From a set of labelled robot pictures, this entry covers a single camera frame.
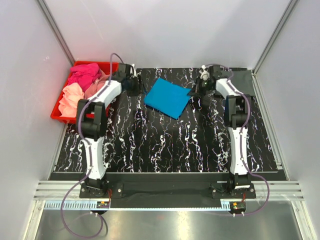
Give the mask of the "blue t shirt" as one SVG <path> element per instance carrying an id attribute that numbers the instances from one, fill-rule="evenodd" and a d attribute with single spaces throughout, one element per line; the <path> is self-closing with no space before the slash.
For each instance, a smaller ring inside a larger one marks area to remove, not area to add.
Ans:
<path id="1" fill-rule="evenodd" d="M 187 106 L 191 89 L 158 78 L 144 98 L 145 105 L 177 120 Z"/>

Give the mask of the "dark grey t shirt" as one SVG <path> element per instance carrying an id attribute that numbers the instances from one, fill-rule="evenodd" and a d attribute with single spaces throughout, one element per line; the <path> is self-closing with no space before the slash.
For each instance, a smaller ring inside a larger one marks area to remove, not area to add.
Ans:
<path id="1" fill-rule="evenodd" d="M 233 69 L 232 72 L 224 71 L 223 74 L 227 77 L 231 78 L 232 84 L 238 89 L 238 91 L 242 92 L 243 94 L 248 94 L 254 97 L 255 90 L 253 86 L 253 76 L 252 72 L 246 68 L 236 68 Z"/>

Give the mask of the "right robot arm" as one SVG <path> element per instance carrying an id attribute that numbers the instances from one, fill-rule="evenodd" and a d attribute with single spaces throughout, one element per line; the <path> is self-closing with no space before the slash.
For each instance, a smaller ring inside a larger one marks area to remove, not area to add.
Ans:
<path id="1" fill-rule="evenodd" d="M 200 76 L 188 93 L 191 97 L 202 97 L 215 90 L 225 100 L 224 125 L 230 136 L 231 163 L 227 192 L 232 198 L 239 198 L 251 186 L 250 170 L 247 164 L 247 134 L 251 116 L 251 101 L 232 83 L 234 73 L 222 76 L 221 65 L 202 65 Z"/>

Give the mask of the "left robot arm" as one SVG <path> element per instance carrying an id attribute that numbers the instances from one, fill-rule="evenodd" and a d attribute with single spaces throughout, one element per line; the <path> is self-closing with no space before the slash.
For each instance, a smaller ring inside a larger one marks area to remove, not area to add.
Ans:
<path id="1" fill-rule="evenodd" d="M 101 88 L 77 104 L 76 127 L 85 147 L 86 174 L 81 185 L 97 198 L 108 193 L 103 141 L 107 131 L 107 107 L 122 92 L 129 97 L 145 92 L 144 83 L 134 64 L 119 63 Z"/>

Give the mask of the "dusty pink t shirt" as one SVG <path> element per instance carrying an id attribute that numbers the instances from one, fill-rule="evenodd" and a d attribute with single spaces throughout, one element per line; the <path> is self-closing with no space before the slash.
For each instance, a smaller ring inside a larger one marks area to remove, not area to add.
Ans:
<path id="1" fill-rule="evenodd" d="M 96 94 L 106 83 L 109 79 L 109 74 L 103 74 L 100 78 L 96 79 L 90 87 L 84 92 L 84 98 L 89 99 L 94 94 Z"/>

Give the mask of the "hot pink t shirt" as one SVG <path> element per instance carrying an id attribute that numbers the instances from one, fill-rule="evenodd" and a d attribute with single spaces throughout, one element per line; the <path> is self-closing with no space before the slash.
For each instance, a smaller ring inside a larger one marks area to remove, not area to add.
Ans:
<path id="1" fill-rule="evenodd" d="M 102 76 L 97 63 L 80 64 L 70 68 L 71 76 L 67 80 L 67 85 L 77 83 L 85 92 L 92 83 Z"/>

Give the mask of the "peach t shirt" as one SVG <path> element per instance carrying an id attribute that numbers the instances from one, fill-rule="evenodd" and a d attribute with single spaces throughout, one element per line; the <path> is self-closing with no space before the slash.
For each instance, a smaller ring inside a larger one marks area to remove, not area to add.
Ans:
<path id="1" fill-rule="evenodd" d="M 78 102 L 84 98 L 85 93 L 77 82 L 65 86 L 62 93 L 62 99 L 58 105 L 61 117 L 75 118 L 77 115 Z"/>

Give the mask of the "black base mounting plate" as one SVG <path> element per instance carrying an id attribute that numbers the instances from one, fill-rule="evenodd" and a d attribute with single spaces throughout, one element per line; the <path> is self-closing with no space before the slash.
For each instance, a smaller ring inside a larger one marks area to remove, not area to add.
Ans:
<path id="1" fill-rule="evenodd" d="M 112 208 L 173 209 L 221 207 L 221 200 L 256 198 L 249 175 L 229 173 L 107 173 L 99 183 L 86 180 L 80 198 L 111 197 Z"/>

